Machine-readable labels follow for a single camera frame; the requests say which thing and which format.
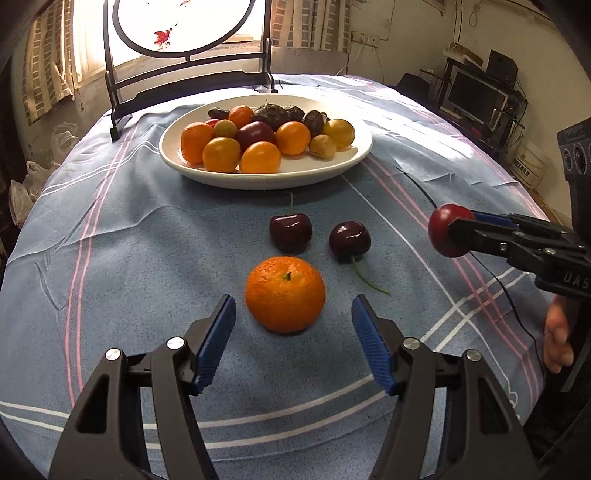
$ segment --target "dried fruit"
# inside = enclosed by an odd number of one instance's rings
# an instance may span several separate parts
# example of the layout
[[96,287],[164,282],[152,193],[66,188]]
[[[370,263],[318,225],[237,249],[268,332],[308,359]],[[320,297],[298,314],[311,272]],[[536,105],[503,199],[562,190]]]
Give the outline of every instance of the dried fruit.
[[276,132],[281,125],[290,121],[290,115],[282,106],[268,103],[255,110],[255,116],[252,118],[252,121],[265,122]]
[[318,110],[310,110],[304,115],[304,118],[301,122],[308,127],[312,138],[314,138],[316,135],[320,135],[322,133],[324,124],[327,121],[329,121],[329,118],[326,116],[326,113],[319,112]]
[[286,107],[285,111],[290,116],[290,122],[301,122],[306,114],[300,107],[295,105]]
[[218,120],[228,120],[230,110],[224,110],[223,108],[210,108],[207,112],[209,118],[217,118]]

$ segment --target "black frame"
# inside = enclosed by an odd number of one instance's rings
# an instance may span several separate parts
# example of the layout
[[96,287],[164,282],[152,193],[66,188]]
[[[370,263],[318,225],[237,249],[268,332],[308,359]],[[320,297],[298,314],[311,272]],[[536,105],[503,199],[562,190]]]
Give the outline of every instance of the black frame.
[[[107,91],[109,92],[109,99],[111,100],[111,121],[113,127],[111,128],[111,139],[117,141],[121,136],[121,131],[131,119],[134,112],[149,108],[159,103],[175,100],[195,93],[209,92],[211,90],[226,89],[233,87],[250,87],[261,85],[268,89],[271,93],[277,93],[275,89],[275,80],[271,74],[271,7],[272,0],[265,0],[265,18],[263,22],[263,30],[261,35],[261,43],[259,51],[238,53],[230,55],[218,55],[206,59],[191,60],[191,56],[205,52],[222,44],[227,39],[231,38],[236,33],[252,12],[256,0],[250,0],[245,15],[241,20],[226,34],[203,47],[195,48],[194,50],[184,52],[159,52],[143,48],[133,42],[123,31],[121,23],[119,22],[119,3],[121,0],[115,0],[112,9],[113,26],[117,35],[121,40],[132,50],[135,50],[142,55],[154,58],[174,59],[184,58],[184,62],[160,67],[149,72],[141,73],[130,78],[119,80],[115,66],[113,65],[113,57],[111,54],[111,44],[109,42],[109,0],[105,0],[103,4],[103,42],[105,46],[105,82]],[[210,63],[219,63],[222,61],[236,61],[236,60],[259,60],[259,72],[246,73],[242,70],[234,70],[228,72],[210,73],[191,77],[188,79],[178,80],[176,82],[158,85],[156,87],[143,90],[139,92],[130,100],[123,100],[121,98],[121,89],[134,83],[141,82],[158,75],[175,72],[186,68],[196,67],[199,65],[207,65]]]

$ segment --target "screw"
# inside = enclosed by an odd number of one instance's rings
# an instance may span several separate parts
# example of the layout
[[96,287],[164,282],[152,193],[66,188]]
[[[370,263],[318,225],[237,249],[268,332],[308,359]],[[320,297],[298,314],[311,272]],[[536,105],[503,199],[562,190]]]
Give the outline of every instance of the screw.
[[466,352],[466,357],[471,362],[479,362],[482,359],[482,354],[478,350],[470,349]]
[[171,350],[178,350],[184,345],[184,338],[183,337],[172,337],[168,342],[166,342],[166,346]]
[[105,353],[105,358],[111,361],[117,360],[120,356],[121,350],[119,350],[118,348],[111,348],[107,350],[107,353]]
[[402,345],[408,350],[416,350],[421,346],[421,342],[419,342],[416,338],[408,337],[404,339]]

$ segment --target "cherry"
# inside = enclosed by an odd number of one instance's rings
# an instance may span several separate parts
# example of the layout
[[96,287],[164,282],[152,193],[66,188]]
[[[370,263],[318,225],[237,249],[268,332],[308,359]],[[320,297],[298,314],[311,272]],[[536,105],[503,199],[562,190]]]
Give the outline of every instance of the cherry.
[[435,209],[429,219],[429,238],[431,239],[431,244],[435,250],[445,257],[461,257],[469,252],[467,248],[454,245],[447,235],[447,228],[458,218],[474,220],[475,217],[472,211],[466,207],[446,203]]
[[351,261],[369,250],[371,236],[364,224],[343,222],[332,229],[329,245],[338,261]]
[[279,250],[285,252],[303,250],[312,239],[312,223],[303,213],[278,215],[271,218],[269,233]]

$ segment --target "dark fruit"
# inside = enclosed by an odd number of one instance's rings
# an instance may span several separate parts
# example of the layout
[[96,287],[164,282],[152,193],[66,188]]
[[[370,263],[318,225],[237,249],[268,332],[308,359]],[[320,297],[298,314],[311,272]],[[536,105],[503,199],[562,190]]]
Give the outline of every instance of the dark fruit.
[[290,122],[301,122],[306,114],[300,107],[295,105],[286,107],[285,111],[290,116]]
[[371,247],[371,236],[359,222],[343,222],[335,226],[329,237],[332,253],[339,261],[351,261]]
[[320,135],[322,133],[324,124],[327,121],[329,121],[329,118],[326,116],[326,113],[319,112],[318,110],[310,110],[304,115],[304,118],[301,122],[308,127],[308,130],[310,130],[310,135],[312,138],[314,138],[316,135]]
[[228,120],[228,117],[230,116],[230,110],[224,110],[223,108],[211,108],[207,114],[209,115],[209,118]]
[[302,250],[312,238],[312,223],[307,215],[274,216],[269,222],[269,233],[277,248],[286,252]]
[[276,132],[281,125],[290,121],[290,115],[282,106],[268,103],[255,110],[252,121],[264,122]]
[[273,129],[263,122],[253,122],[245,125],[236,132],[234,138],[240,143],[243,152],[256,142],[275,143]]
[[474,220],[475,217],[472,211],[466,207],[446,203],[435,209],[429,219],[429,238],[431,239],[431,244],[435,250],[445,257],[461,257],[469,252],[467,248],[454,245],[447,234],[447,228],[457,218]]

